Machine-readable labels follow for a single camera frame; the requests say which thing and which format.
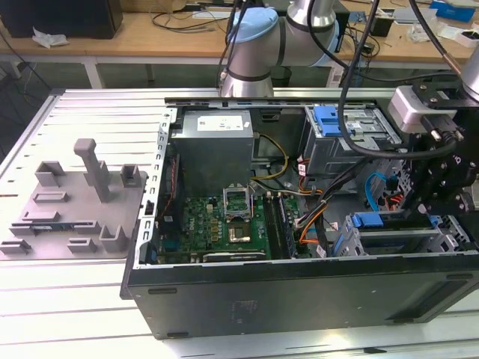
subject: cable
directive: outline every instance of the cable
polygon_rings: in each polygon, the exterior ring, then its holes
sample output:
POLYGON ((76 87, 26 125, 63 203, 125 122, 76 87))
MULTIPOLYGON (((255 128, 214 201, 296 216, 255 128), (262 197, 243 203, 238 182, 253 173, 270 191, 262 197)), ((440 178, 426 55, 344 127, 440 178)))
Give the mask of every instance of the cable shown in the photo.
MULTIPOLYGON (((243 3, 243 5, 241 7, 241 10, 239 11, 237 25, 234 28, 231 29, 231 34, 229 32, 226 34, 227 43, 226 43, 225 49, 223 50, 223 53, 222 53, 221 57, 219 58, 218 71, 216 72, 216 87, 217 88, 219 88, 219 86, 221 84, 221 81, 224 80, 226 78, 226 75, 228 74, 228 70, 229 70, 230 65, 231 65, 231 59, 232 59, 234 44, 236 42, 238 31, 240 29, 239 26, 241 25, 242 18, 245 16, 245 13, 246 13, 246 10, 247 10, 248 6, 249 6, 249 1, 245 0, 245 2, 243 3), (226 52, 228 51, 230 46, 231 46, 231 50, 230 50, 230 53, 228 55, 228 61, 226 63, 226 67, 223 69, 223 71, 221 71, 223 60, 225 59, 226 52)), ((231 10, 231 13, 233 13, 234 11, 236 11, 235 7, 231 10)))
POLYGON ((394 2, 392 0, 389 0, 389 2, 391 2, 393 5, 396 5, 396 6, 399 6, 399 7, 407 7, 406 5, 400 4, 398 2, 394 2))
POLYGON ((302 244, 306 243, 304 241, 305 241, 306 233, 308 232, 309 227, 317 220, 318 217, 320 217, 320 215, 323 214, 323 212, 326 210, 326 208, 328 208, 327 204, 308 222, 308 224, 306 224, 305 229, 301 233, 301 237, 299 237, 299 244, 302 245, 302 244))
POLYGON ((222 29, 222 27, 219 25, 219 21, 220 20, 223 20, 223 19, 217 19, 215 18, 215 16, 213 15, 213 13, 211 11, 208 11, 208 10, 202 10, 202 11, 198 11, 198 12, 194 12, 194 13, 191 13, 189 14, 188 16, 185 16, 185 17, 178 17, 178 16, 175 16, 176 13, 180 13, 182 12, 182 10, 175 10, 175 11, 170 11, 166 6, 164 6, 159 0, 156 0, 156 4, 152 5, 148 11, 148 13, 150 14, 150 18, 151 18, 151 22, 155 25, 155 26, 158 26, 160 28, 164 28, 165 30, 169 30, 169 31, 173 31, 173 32, 179 32, 181 34, 197 34, 197 33, 201 33, 201 32, 206 32, 206 31, 212 31, 211 28, 207 28, 205 27, 205 25, 208 25, 208 24, 211 24, 211 23, 215 23, 218 28, 225 32, 225 30, 222 29), (162 13, 158 13, 157 15, 153 16, 152 12, 153 12, 153 9, 155 7, 160 7, 162 8, 163 12, 162 13), (171 18, 173 19, 176 19, 176 20, 185 20, 185 19, 188 19, 192 16, 194 16, 195 14, 197 13, 208 13, 209 15, 211 15, 211 17, 214 19, 212 21, 208 21, 208 22, 202 22, 200 24, 195 24, 195 25, 190 25, 190 26, 184 26, 184 27, 179 27, 179 28, 172 28, 170 26, 167 26, 168 23, 171 21, 171 18), (156 22, 156 19, 158 19, 159 17, 163 16, 163 15, 168 15, 168 20, 166 20, 166 23, 165 24, 159 24, 158 22, 156 22))
POLYGON ((434 35, 433 31, 431 30, 431 28, 429 27, 429 25, 427 24, 427 21, 425 20, 425 18, 422 16, 422 13, 421 11, 419 10, 419 6, 416 4, 416 1, 415 0, 409 0, 409 5, 411 6, 412 8, 412 11, 414 12, 414 14, 416 15, 416 17, 418 18, 418 21, 419 23, 421 24, 422 28, 424 29, 424 32, 427 34, 427 36, 429 37, 429 40, 431 40, 431 43, 433 43, 434 47, 436 47, 437 51, 439 51, 439 53, 444 57, 447 55, 447 51, 446 49, 444 48, 444 46, 439 42, 439 40, 437 39, 436 35, 434 35))
POLYGON ((444 48, 444 46, 439 42, 436 35, 433 33, 427 21, 422 16, 421 11, 419 10, 418 4, 416 4, 415 0, 409 0, 409 4, 411 5, 412 11, 418 18, 419 23, 421 24, 424 32, 426 32, 429 40, 433 43, 434 47, 436 47, 437 51, 441 54, 442 59, 445 61, 446 64, 458 75, 461 75, 461 67, 457 63, 456 59, 444 48))
POLYGON ((373 198, 373 194, 371 193, 371 181, 373 180, 374 177, 379 177, 384 182, 386 182, 387 179, 384 174, 381 174, 379 172, 373 172, 366 179, 366 182, 364 183, 364 192, 366 194, 366 199, 367 199, 367 202, 369 203, 369 206, 374 212, 379 212, 379 207, 377 206, 376 201, 373 198))
MULTIPOLYGON (((345 62, 343 62, 342 60, 340 60, 339 58, 337 58, 335 55, 333 55, 316 37, 316 35, 314 34, 314 29, 313 29, 313 24, 312 24, 312 21, 311 21, 311 18, 312 18, 312 13, 313 13, 313 6, 314 6, 314 3, 315 3, 316 0, 311 0, 310 3, 309 3, 309 6, 308 6, 308 12, 307 12, 307 16, 306 16, 306 20, 307 20, 307 23, 308 23, 308 30, 309 30, 309 34, 311 35, 314 43, 316 43, 317 47, 319 47, 321 49, 321 51, 323 51, 329 58, 331 58, 336 64, 340 65, 341 67, 343 67, 346 71, 349 71, 350 69, 350 66, 348 66, 345 62)), ((368 80, 373 80, 373 81, 378 81, 378 82, 405 82, 405 81, 412 81, 412 80, 417 80, 417 79, 427 79, 429 77, 436 77, 436 76, 457 76, 456 73, 427 73, 427 74, 424 74, 424 75, 417 75, 417 76, 410 76, 410 77, 405 77, 405 78, 402 78, 402 79, 376 79, 374 77, 371 77, 371 76, 367 76, 365 75, 364 73, 360 73, 358 71, 355 71, 355 74, 356 75, 359 75, 361 76, 362 78, 364 79, 368 79, 368 80)))
MULTIPOLYGON (((356 64, 361 57, 361 49, 366 42, 367 36, 369 35, 371 26, 374 21, 374 16, 376 14, 377 8, 379 6, 379 0, 374 0, 371 6, 371 12, 369 17, 367 18, 366 26, 364 27, 364 33, 361 36, 361 39, 358 44, 358 48, 354 53, 353 60, 351 62, 351 67, 356 67, 356 64)), ((343 136, 344 141, 346 144, 351 148, 351 150, 356 151, 357 153, 361 153, 364 156, 374 157, 374 158, 381 158, 381 159, 407 159, 407 160, 424 160, 424 159, 433 159, 436 157, 445 156, 456 148, 456 140, 451 135, 451 133, 445 132, 443 136, 445 139, 445 145, 443 147, 437 148, 435 150, 429 151, 421 151, 421 152, 408 152, 408 153, 396 153, 396 152, 388 152, 388 151, 377 151, 377 150, 368 150, 357 145, 350 137, 348 133, 348 129, 346 127, 346 118, 344 116, 344 106, 346 105, 346 98, 347 92, 350 88, 351 81, 353 80, 353 71, 348 71, 346 78, 344 80, 344 86, 341 91, 341 96, 339 98, 338 103, 338 122, 339 127, 341 130, 341 134, 343 136)))
POLYGON ((289 189, 276 189, 276 188, 273 188, 273 187, 269 187, 268 185, 260 182, 258 179, 252 179, 251 181, 253 181, 254 183, 256 183, 258 186, 260 186, 262 189, 264 189, 265 191, 270 191, 270 192, 284 192, 284 193, 290 193, 290 194, 294 194, 296 196, 309 196, 309 194, 306 194, 306 193, 300 193, 300 192, 295 192, 295 191, 290 191, 289 189))
POLYGON ((283 164, 282 169, 276 174, 270 174, 268 176, 254 176, 251 179, 252 180, 270 180, 270 179, 281 176, 287 169, 287 154, 286 154, 286 151, 283 149, 283 147, 281 147, 281 145, 278 142, 273 140, 268 135, 264 135, 263 133, 260 133, 259 135, 260 135, 260 137, 264 137, 267 140, 269 140, 272 144, 274 144, 281 151, 281 153, 283 154, 283 157, 284 157, 284 164, 283 164))
POLYGON ((220 20, 223 20, 223 19, 214 19, 214 20, 211 20, 211 21, 206 21, 206 22, 202 22, 201 24, 196 24, 196 25, 190 25, 190 26, 183 26, 183 27, 179 27, 179 28, 172 28, 170 26, 166 26, 166 25, 162 25, 162 24, 159 24, 158 22, 156 22, 156 19, 158 19, 159 17, 163 16, 163 15, 170 15, 169 13, 158 13, 157 15, 155 15, 152 19, 151 19, 151 22, 155 25, 155 26, 158 26, 159 28, 164 28, 165 30, 169 30, 169 31, 179 31, 181 32, 182 34, 196 34, 198 32, 205 32, 205 31, 211 31, 210 28, 205 28, 204 26, 205 25, 208 25, 208 24, 213 24, 214 22, 218 22, 220 20))
MULTIPOLYGON (((309 190, 303 188, 302 183, 304 182, 304 180, 305 180, 304 177, 299 178, 299 183, 298 183, 299 191, 301 193, 304 193, 304 194, 311 194, 313 191, 309 191, 309 190)), ((317 189, 315 193, 322 194, 323 190, 317 189)))
POLYGON ((171 204, 171 201, 173 200, 173 196, 174 196, 174 173, 176 171, 176 160, 175 159, 171 159, 172 160, 172 163, 171 163, 171 193, 170 193, 170 197, 168 199, 168 202, 166 203, 166 206, 165 208, 163 209, 163 212, 162 214, 158 217, 158 220, 161 221, 162 218, 163 218, 163 215, 165 215, 166 211, 168 210, 170 204, 171 204))
POLYGON ((3 33, 1 32, 0 30, 0 37, 3 39, 3 41, 7 44, 8 48, 10 49, 10 51, 12 51, 15 56, 17 56, 27 67, 30 68, 30 70, 36 75, 36 77, 38 77, 38 79, 40 81, 42 81, 42 83, 45 85, 46 88, 48 88, 49 90, 51 90, 52 88, 50 87, 50 85, 48 85, 48 83, 43 79, 42 76, 38 75, 38 72, 35 71, 35 69, 27 62, 24 60, 24 58, 10 45, 10 43, 7 41, 6 37, 3 35, 3 33))

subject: white paper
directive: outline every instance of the white paper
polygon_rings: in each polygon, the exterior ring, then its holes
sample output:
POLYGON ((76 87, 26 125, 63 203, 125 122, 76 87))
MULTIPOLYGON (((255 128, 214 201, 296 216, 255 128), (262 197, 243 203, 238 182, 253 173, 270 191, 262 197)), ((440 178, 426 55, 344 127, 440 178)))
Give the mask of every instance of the white paper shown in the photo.
POLYGON ((443 37, 445 39, 449 39, 449 40, 454 40, 456 38, 456 36, 458 34, 460 34, 461 32, 463 32, 464 29, 463 28, 456 28, 454 26, 449 26, 449 25, 446 25, 439 33, 438 35, 440 37, 443 37))
POLYGON ((200 116, 198 131, 242 131, 241 116, 200 116))
POLYGON ((33 28, 33 32, 35 35, 32 36, 31 39, 35 43, 39 43, 41 46, 46 47, 47 49, 50 49, 52 46, 67 45, 69 43, 67 37, 63 34, 44 34, 43 32, 38 31, 36 28, 33 28))

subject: metal case panel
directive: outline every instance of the metal case panel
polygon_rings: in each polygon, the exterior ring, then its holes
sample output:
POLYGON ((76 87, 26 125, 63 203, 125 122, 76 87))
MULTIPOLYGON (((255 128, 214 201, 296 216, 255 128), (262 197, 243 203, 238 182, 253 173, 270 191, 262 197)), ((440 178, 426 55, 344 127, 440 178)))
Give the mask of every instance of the metal case panel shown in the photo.
POLYGON ((419 323, 477 288, 477 268, 454 271, 468 268, 472 257, 196 267, 197 275, 192 268, 133 270, 129 290, 161 340, 419 323), (401 273, 405 268, 410 273, 401 273), (171 282, 133 283, 160 275, 171 282))

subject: sticker label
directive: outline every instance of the sticker label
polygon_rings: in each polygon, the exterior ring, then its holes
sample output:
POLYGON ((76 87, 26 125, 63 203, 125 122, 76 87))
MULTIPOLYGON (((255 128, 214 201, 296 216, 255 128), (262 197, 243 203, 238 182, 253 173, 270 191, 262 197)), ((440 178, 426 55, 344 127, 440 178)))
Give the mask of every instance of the sticker label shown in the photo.
POLYGON ((361 124, 359 124, 359 123, 357 123, 357 122, 347 123, 347 126, 348 126, 350 129, 360 129, 360 128, 361 128, 361 124))
POLYGON ((298 165, 298 172, 300 176, 302 177, 306 176, 306 165, 303 165, 303 164, 298 165))
POLYGON ((321 257, 321 258, 326 258, 326 251, 321 247, 320 245, 317 245, 316 247, 316 253, 321 257))
POLYGON ((200 116, 198 131, 242 131, 241 116, 200 116))

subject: black cable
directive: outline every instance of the black cable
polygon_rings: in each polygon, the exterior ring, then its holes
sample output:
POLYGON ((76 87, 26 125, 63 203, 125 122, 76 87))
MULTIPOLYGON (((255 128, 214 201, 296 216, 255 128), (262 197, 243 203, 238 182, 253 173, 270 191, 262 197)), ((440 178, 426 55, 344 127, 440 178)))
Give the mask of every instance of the black cable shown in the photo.
POLYGON ((264 188, 268 189, 269 191, 280 192, 280 191, 284 190, 284 186, 282 186, 280 188, 273 188, 270 185, 267 185, 265 182, 260 181, 259 179, 251 179, 251 181, 259 183, 260 185, 262 185, 264 188))
POLYGON ((286 75, 284 77, 272 77, 271 80, 276 80, 276 81, 281 81, 285 79, 289 79, 291 75, 293 75, 293 71, 287 66, 281 66, 283 70, 285 71, 286 75))
POLYGON ((301 222, 308 223, 311 218, 313 218, 318 211, 320 211, 324 204, 325 200, 330 198, 336 191, 339 191, 343 185, 348 183, 350 180, 353 180, 356 177, 356 170, 361 168, 362 166, 366 165, 371 158, 364 157, 359 159, 354 164, 350 165, 346 170, 338 174, 332 181, 329 183, 328 188, 326 188, 323 193, 320 195, 316 206, 308 213, 305 219, 301 220, 301 222))
POLYGON ((233 59, 233 50, 234 50, 234 45, 236 44, 237 42, 237 37, 238 37, 238 33, 240 32, 240 25, 241 25, 241 22, 242 22, 242 18, 245 17, 245 14, 246 14, 246 11, 248 10, 248 6, 249 6, 249 1, 246 0, 246 2, 242 5, 241 7, 241 11, 239 12, 239 16, 238 16, 238 23, 237 23, 237 26, 236 26, 236 31, 234 33, 234 36, 232 37, 233 38, 233 41, 231 42, 231 50, 230 50, 230 54, 228 56, 228 61, 226 63, 226 71, 228 71, 230 69, 230 65, 231 65, 231 61, 233 59))
POLYGON ((219 79, 220 79, 220 73, 222 71, 223 60, 225 59, 226 52, 228 52, 228 49, 231 45, 231 42, 233 41, 233 45, 231 47, 230 54, 228 56, 228 62, 226 63, 226 68, 225 68, 226 72, 228 71, 229 65, 231 64, 231 54, 233 53, 234 41, 236 41, 237 34, 238 34, 239 29, 240 29, 239 26, 242 22, 242 18, 245 16, 245 12, 246 12, 247 7, 248 7, 248 1, 243 4, 243 6, 241 8, 241 11, 239 13, 238 23, 237 23, 236 26, 234 26, 231 29, 231 35, 229 33, 226 34, 226 36, 228 38, 228 41, 225 45, 225 49, 223 50, 223 53, 222 53, 221 57, 219 58, 218 71, 216 72, 216 87, 217 88, 219 87, 219 79))
POLYGON ((412 11, 416 15, 416 17, 418 18, 418 21, 421 24, 422 28, 424 29, 424 32, 429 37, 429 40, 431 40, 431 43, 433 43, 434 47, 436 47, 437 51, 439 51, 439 53, 442 56, 446 56, 448 54, 448 52, 446 51, 444 46, 439 42, 436 35, 433 33, 433 31, 431 30, 431 28, 427 24, 427 21, 422 16, 422 13, 419 10, 418 4, 416 4, 416 1, 415 0, 409 0, 409 5, 411 6, 412 11))
POLYGON ((168 13, 158 13, 157 15, 155 15, 152 18, 151 22, 153 23, 153 25, 158 26, 159 28, 164 28, 166 30, 172 30, 172 31, 182 31, 182 30, 189 30, 189 29, 194 30, 195 28, 201 27, 203 25, 213 24, 214 22, 218 22, 220 20, 223 20, 223 19, 214 19, 214 20, 202 22, 201 24, 183 26, 183 27, 180 27, 180 28, 172 28, 171 26, 162 25, 162 24, 159 24, 158 22, 156 22, 156 19, 158 19, 159 17, 161 17, 163 15, 167 15, 167 14, 168 13))
POLYGON ((25 61, 23 59, 23 57, 10 45, 10 43, 7 41, 7 39, 5 38, 5 36, 3 35, 3 33, 1 32, 0 30, 0 37, 3 39, 3 41, 7 44, 8 48, 10 49, 10 51, 12 51, 35 75, 36 77, 38 77, 38 79, 40 81, 42 81, 42 83, 45 85, 46 88, 48 88, 49 90, 51 90, 52 88, 50 87, 50 85, 48 85, 48 83, 43 79, 42 76, 38 75, 38 72, 35 71, 35 69, 30 65, 30 63, 28 63, 27 61, 25 61))
POLYGON ((225 45, 228 43, 228 35, 230 34, 231 29, 233 28, 234 23, 234 14, 237 13, 241 0, 234 0, 233 8, 230 12, 230 17, 228 18, 228 23, 226 25, 226 34, 225 34, 225 45))
MULTIPOLYGON (((353 60, 351 62, 351 67, 356 67, 360 57, 361 57, 361 49, 366 42, 367 36, 369 35, 371 26, 374 21, 374 16, 376 14, 376 10, 379 6, 379 0, 374 0, 371 6, 371 12, 369 17, 367 18, 366 26, 364 27, 364 33, 361 36, 361 39, 358 44, 358 48, 355 51, 353 56, 353 60)), ((452 136, 448 136, 447 140, 445 141, 445 145, 443 147, 437 148, 435 150, 429 151, 420 151, 420 152, 408 152, 408 153, 396 153, 396 152, 388 152, 388 151, 376 151, 376 150, 368 150, 357 145, 350 137, 348 133, 348 129, 346 127, 346 119, 344 116, 344 106, 346 105, 346 98, 347 92, 350 88, 351 81, 353 80, 353 71, 348 71, 346 75, 346 79, 344 80, 344 86, 341 91, 341 96, 339 98, 338 103, 338 120, 339 120, 339 127, 341 129, 341 134, 343 139, 345 140, 346 144, 351 148, 351 150, 356 151, 357 153, 361 153, 364 156, 370 156, 374 158, 382 158, 382 159, 408 159, 408 160, 422 160, 422 159, 432 159, 436 157, 445 156, 456 148, 456 140, 452 136)))
MULTIPOLYGON (((312 13, 313 13, 313 6, 314 6, 314 3, 315 3, 316 0, 311 0, 310 3, 309 3, 309 6, 308 6, 308 12, 307 12, 307 16, 306 16, 306 20, 307 20, 307 23, 308 23, 308 30, 309 30, 309 34, 311 35, 314 43, 317 45, 317 47, 319 47, 321 49, 321 51, 323 51, 329 58, 331 58, 336 64, 340 65, 341 67, 343 67, 346 71, 349 71, 350 69, 350 66, 348 66, 345 62, 343 62, 342 60, 340 60, 339 58, 337 58, 334 54, 332 54, 316 37, 316 35, 314 34, 314 29, 313 29, 313 24, 311 22, 311 17, 312 17, 312 13)), ((406 78, 402 78, 402 79, 376 79, 374 77, 371 77, 371 76, 368 76, 368 75, 365 75, 364 73, 360 73, 359 71, 356 71, 354 70, 354 73, 356 75, 359 75, 361 76, 362 78, 364 79, 368 79, 368 80, 373 80, 373 81, 378 81, 378 82, 404 82, 404 81, 412 81, 412 80, 417 80, 417 79, 426 79, 426 78, 429 78, 429 77, 435 77, 435 76, 457 76, 456 73, 426 73, 424 75, 417 75, 417 76, 410 76, 410 77, 406 77, 406 78)))

